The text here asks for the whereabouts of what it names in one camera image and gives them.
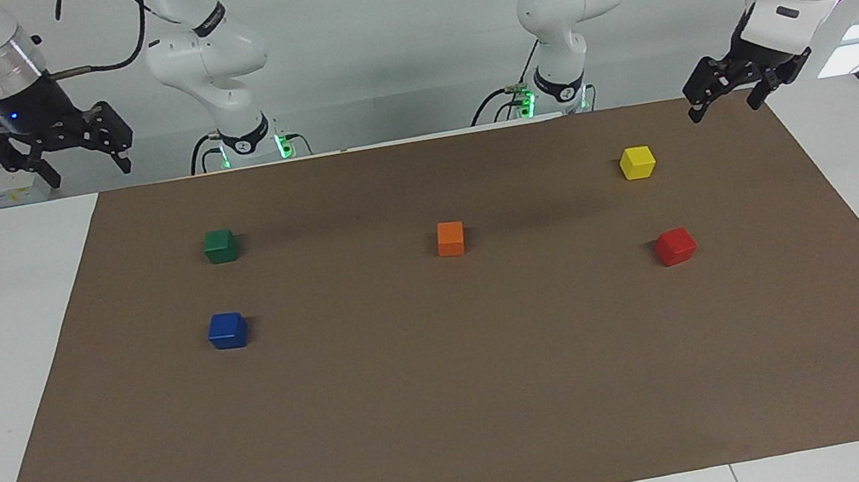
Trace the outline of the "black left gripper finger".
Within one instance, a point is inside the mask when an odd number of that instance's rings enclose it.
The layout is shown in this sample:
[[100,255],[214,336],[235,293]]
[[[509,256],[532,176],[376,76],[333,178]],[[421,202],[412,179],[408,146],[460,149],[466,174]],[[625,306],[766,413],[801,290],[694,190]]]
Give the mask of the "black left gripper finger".
[[717,60],[708,56],[702,57],[684,84],[691,122],[701,123],[711,103],[735,88],[738,75],[736,60],[730,57]]
[[770,94],[783,84],[790,85],[797,79],[804,64],[810,58],[810,52],[804,52],[789,58],[775,67],[762,66],[758,71],[758,79],[755,81],[752,91],[748,95],[749,107],[752,111],[759,110],[764,105]]

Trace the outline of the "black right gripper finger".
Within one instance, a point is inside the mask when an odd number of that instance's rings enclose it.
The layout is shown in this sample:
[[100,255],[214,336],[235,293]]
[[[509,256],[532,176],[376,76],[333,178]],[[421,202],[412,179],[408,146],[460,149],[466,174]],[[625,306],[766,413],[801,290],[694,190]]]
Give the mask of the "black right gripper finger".
[[0,124],[0,166],[10,173],[21,171],[36,174],[49,184],[51,190],[60,188],[60,173],[43,158],[43,152],[35,145],[35,141],[32,140],[28,152],[18,149],[13,141],[22,142]]
[[120,172],[131,172],[129,152],[133,130],[106,101],[95,102],[84,114],[89,149],[107,154]]

